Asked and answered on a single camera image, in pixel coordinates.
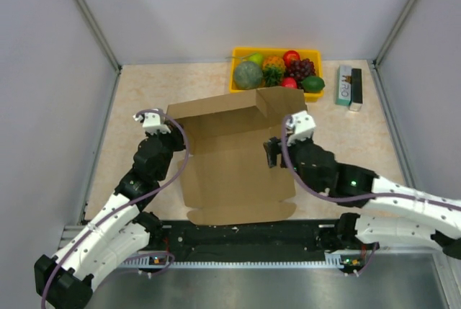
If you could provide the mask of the brown cardboard box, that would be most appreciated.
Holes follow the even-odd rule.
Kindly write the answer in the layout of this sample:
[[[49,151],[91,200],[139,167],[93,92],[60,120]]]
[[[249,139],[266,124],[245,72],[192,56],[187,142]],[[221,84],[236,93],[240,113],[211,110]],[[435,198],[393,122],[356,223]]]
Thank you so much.
[[[272,87],[171,104],[189,140],[179,177],[195,225],[286,220],[296,210],[290,172],[270,168],[263,144],[280,137],[285,115],[306,108],[297,89]]]

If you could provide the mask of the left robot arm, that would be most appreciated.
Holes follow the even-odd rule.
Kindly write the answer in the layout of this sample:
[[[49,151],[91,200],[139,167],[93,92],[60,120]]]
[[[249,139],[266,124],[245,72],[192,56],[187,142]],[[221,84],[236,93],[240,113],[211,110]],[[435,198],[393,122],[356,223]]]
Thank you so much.
[[[163,242],[158,219],[146,206],[178,176],[166,178],[174,153],[189,150],[184,128],[175,120],[144,125],[133,166],[105,206],[77,236],[52,256],[34,265],[35,287],[42,308],[85,308],[97,288],[143,248]]]

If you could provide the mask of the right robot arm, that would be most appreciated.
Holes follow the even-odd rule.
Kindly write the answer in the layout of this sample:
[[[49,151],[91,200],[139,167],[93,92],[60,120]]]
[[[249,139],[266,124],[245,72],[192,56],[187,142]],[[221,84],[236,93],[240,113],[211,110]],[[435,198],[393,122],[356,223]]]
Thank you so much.
[[[310,138],[291,144],[270,138],[263,147],[269,167],[288,169],[300,187],[314,197],[343,207],[396,215],[395,220],[342,215],[336,224],[336,240],[344,248],[359,242],[402,241],[460,258],[460,201],[405,187],[360,166],[339,163],[332,152]]]

